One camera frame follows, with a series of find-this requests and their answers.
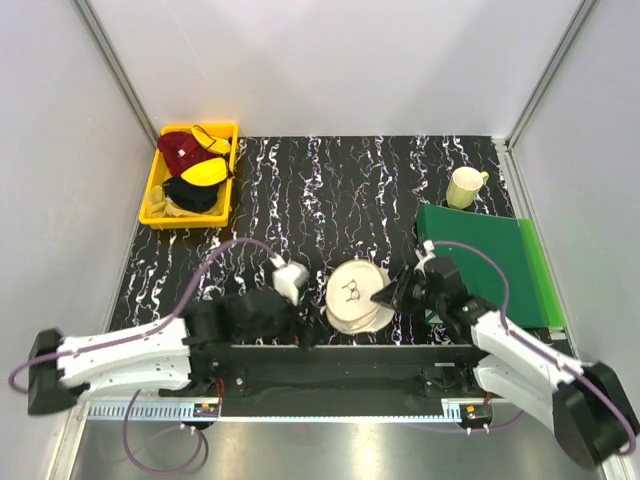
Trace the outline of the mustard yellow bra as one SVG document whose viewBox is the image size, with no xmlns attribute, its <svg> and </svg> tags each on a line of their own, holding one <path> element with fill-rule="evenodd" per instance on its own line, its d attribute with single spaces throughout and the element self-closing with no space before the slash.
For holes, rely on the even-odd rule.
<svg viewBox="0 0 640 480">
<path fill-rule="evenodd" d="M 172 199 L 164 193 L 161 186 L 153 187 L 149 193 L 145 195 L 144 213 L 148 218 L 186 218 L 193 216 L 211 216 L 217 215 L 218 209 L 213 206 L 205 212 L 193 212 L 179 207 Z"/>
</svg>

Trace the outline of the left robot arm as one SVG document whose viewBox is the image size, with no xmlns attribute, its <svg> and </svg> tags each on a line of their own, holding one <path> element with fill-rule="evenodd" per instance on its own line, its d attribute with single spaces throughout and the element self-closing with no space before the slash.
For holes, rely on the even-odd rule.
<svg viewBox="0 0 640 480">
<path fill-rule="evenodd" d="M 311 322 L 273 289 L 198 301 L 175 318 L 94 337 L 44 330 L 29 354 L 27 412 L 52 415 L 82 398 L 137 390 L 162 397 L 220 393 L 217 353 L 270 339 L 305 350 L 316 342 Z"/>
</svg>

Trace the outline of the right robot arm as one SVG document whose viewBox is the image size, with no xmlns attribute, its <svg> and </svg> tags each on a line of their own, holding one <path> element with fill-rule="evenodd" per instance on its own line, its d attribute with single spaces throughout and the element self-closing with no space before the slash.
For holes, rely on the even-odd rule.
<svg viewBox="0 0 640 480">
<path fill-rule="evenodd" d="M 594 470 L 638 446 L 639 421 L 608 365 L 583 362 L 532 336 L 488 300 L 468 292 L 447 257 L 405 266 L 373 302 L 396 311 L 429 310 L 449 337 L 483 352 L 454 371 L 466 396 L 485 391 L 535 418 L 579 466 Z"/>
</svg>

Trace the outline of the white mesh laundry bag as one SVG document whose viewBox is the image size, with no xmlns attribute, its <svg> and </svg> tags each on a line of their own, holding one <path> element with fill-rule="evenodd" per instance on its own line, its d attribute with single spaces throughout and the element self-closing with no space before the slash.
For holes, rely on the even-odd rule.
<svg viewBox="0 0 640 480">
<path fill-rule="evenodd" d="M 368 260 L 355 259 L 339 265 L 326 286 L 325 314 L 330 325 L 347 335 L 384 329 L 395 312 L 371 297 L 390 283 L 388 271 Z"/>
</svg>

